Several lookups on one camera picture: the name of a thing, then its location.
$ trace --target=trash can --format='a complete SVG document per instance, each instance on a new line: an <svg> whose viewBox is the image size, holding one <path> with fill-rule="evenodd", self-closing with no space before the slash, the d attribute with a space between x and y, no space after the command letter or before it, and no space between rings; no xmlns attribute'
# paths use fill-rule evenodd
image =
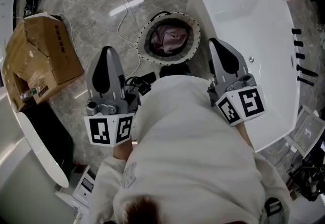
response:
<svg viewBox="0 0 325 224"><path fill-rule="evenodd" d="M161 25L181 27L187 32L186 41L172 54L157 53L153 48L151 38L156 28ZM144 60L166 66L186 62L197 51L201 38L200 34L199 24L188 15L180 12L163 11L151 18L140 32L137 41L138 54Z"/></svg>

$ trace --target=gray marble floor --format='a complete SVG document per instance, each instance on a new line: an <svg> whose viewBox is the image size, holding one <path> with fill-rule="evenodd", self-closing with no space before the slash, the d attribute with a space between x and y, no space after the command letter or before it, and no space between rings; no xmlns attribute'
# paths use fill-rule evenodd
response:
<svg viewBox="0 0 325 224"><path fill-rule="evenodd" d="M22 16L24 2L25 0L18 0L18 16ZM159 11L185 12L186 3L187 0L144 0L139 5L128 9L127 16L120 28L120 34L129 41L135 42L139 30L154 14ZM110 12L121 5L120 0L41 0L39 10L47 11L50 14L64 13L69 17L74 30L77 52L88 64L103 46L114 46L119 53L125 74L128 75L135 69L138 60L132 44L122 40L116 33L125 11L110 16ZM301 52L305 53L307 58L302 62L302 66L319 73L319 78L314 81L314 87L301 84L300 103L306 104L313 110L320 110L325 105L323 94L325 70L322 49L322 47L325 48L325 32L322 27L318 28L316 7L310 0L295 1L289 4L289 8L295 26L303 31L301 39L305 43L305 48L302 48ZM200 74L204 70L204 67L200 66L203 63L204 56L199 51L189 64L193 71ZM135 75L144 75L153 70L157 73L159 68L142 61ZM77 97L86 90L84 77L85 75L51 97L50 104L74 140L75 160L82 164L89 164L91 169L96 172L101 160L111 154L112 150L92 146L88 141L83 121L84 106L88 97L87 94ZM280 140L261 153L271 163L276 164L287 151L284 143L284 140ZM292 156L292 152L288 153L277 165L284 180L288 177L286 170L289 168Z"/></svg>

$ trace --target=white hoodie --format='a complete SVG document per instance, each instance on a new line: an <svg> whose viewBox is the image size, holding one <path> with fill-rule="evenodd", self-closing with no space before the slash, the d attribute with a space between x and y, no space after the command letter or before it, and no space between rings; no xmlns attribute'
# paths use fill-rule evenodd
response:
<svg viewBox="0 0 325 224"><path fill-rule="evenodd" d="M123 223L126 205L150 196L162 223L257 224L265 201L287 210L289 192L274 167L255 153L210 105L209 82L158 79L135 116L137 145L127 163L109 157L96 176L90 223Z"/></svg>

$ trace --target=brown cardboard box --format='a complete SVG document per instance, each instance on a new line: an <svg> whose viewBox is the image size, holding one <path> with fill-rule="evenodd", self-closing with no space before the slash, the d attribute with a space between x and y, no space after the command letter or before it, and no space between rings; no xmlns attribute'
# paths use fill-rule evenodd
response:
<svg viewBox="0 0 325 224"><path fill-rule="evenodd" d="M57 20L39 16L21 20L6 47L3 65L5 85L20 111L20 95L39 87L37 104L48 99L83 74L66 27Z"/></svg>

